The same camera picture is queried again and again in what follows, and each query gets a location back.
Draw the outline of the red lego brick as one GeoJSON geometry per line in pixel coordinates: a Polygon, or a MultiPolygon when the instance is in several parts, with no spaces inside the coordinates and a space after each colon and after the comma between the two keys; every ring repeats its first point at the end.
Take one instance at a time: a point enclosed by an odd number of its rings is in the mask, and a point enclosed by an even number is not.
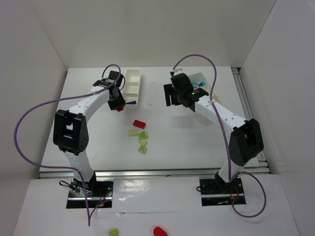
{"type": "Polygon", "coordinates": [[[120,107],[117,108],[117,111],[118,111],[118,112],[123,111],[123,110],[124,110],[124,108],[123,108],[122,106],[120,106],[120,107]]]}
{"type": "Polygon", "coordinates": [[[140,120],[135,120],[133,122],[133,126],[137,127],[137,128],[140,128],[140,129],[145,129],[146,127],[146,123],[145,122],[142,122],[140,120]]]}

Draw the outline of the dark blue lego brick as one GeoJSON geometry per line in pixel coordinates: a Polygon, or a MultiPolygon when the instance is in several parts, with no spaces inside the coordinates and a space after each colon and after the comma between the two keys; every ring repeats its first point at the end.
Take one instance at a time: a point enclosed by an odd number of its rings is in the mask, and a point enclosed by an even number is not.
{"type": "Polygon", "coordinates": [[[126,102],[126,105],[136,105],[137,101],[130,101],[130,102],[126,102]]]}

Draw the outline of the light green curved lego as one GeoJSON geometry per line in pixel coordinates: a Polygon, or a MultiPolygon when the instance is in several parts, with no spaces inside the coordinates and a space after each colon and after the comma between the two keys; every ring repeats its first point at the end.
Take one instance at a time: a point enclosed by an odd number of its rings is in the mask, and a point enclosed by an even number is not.
{"type": "Polygon", "coordinates": [[[129,137],[134,137],[134,136],[137,136],[138,135],[138,130],[137,129],[130,129],[128,131],[128,136],[129,137]]]}

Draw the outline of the green lego with studs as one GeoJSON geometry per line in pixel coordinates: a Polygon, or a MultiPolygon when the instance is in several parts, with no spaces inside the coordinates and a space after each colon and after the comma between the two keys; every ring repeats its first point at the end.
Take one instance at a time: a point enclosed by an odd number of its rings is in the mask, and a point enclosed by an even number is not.
{"type": "Polygon", "coordinates": [[[141,139],[148,139],[148,138],[149,138],[149,135],[148,135],[147,131],[143,131],[143,132],[138,134],[138,139],[139,140],[141,140],[141,139]]]}

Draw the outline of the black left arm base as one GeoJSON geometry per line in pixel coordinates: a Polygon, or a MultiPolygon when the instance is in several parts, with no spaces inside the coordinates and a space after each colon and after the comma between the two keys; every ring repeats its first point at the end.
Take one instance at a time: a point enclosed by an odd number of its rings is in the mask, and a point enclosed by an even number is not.
{"type": "MultiPolygon", "coordinates": [[[[68,198],[66,203],[67,209],[85,208],[84,189],[77,185],[73,180],[68,183],[63,180],[59,182],[60,186],[69,188],[68,198]]],[[[113,181],[97,181],[94,190],[87,189],[87,200],[89,208],[111,208],[113,196],[113,181]]]]}

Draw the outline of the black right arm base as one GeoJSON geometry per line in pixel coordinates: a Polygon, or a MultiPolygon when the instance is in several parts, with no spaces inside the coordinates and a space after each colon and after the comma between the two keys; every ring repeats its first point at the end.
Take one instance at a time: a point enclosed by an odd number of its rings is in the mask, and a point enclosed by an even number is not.
{"type": "Polygon", "coordinates": [[[201,194],[202,206],[227,206],[232,205],[235,201],[235,205],[245,205],[246,198],[242,181],[237,178],[226,189],[221,190],[215,185],[214,179],[200,179],[199,186],[196,187],[196,191],[201,194]]]}

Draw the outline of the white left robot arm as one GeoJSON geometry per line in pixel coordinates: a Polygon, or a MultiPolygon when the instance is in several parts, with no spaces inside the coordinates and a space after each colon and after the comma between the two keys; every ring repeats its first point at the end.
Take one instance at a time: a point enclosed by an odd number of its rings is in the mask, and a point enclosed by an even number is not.
{"type": "Polygon", "coordinates": [[[124,75],[110,71],[107,78],[96,81],[90,95],[68,110],[59,109],[55,113],[53,143],[67,157],[74,171],[74,184],[93,192],[97,189],[95,171],[91,168],[86,148],[89,143],[88,121],[105,103],[112,111],[122,111],[126,104],[121,91],[124,75]]]}

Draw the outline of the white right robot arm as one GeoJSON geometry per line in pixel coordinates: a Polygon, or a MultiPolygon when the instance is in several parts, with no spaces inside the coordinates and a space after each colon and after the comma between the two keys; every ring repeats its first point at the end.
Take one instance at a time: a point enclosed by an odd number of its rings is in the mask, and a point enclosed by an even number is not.
{"type": "Polygon", "coordinates": [[[185,73],[170,73],[171,83],[163,86],[166,105],[182,105],[221,128],[227,162],[215,174],[218,188],[227,188],[244,166],[264,149],[259,122],[246,120],[217,102],[203,88],[194,88],[185,73]]]}

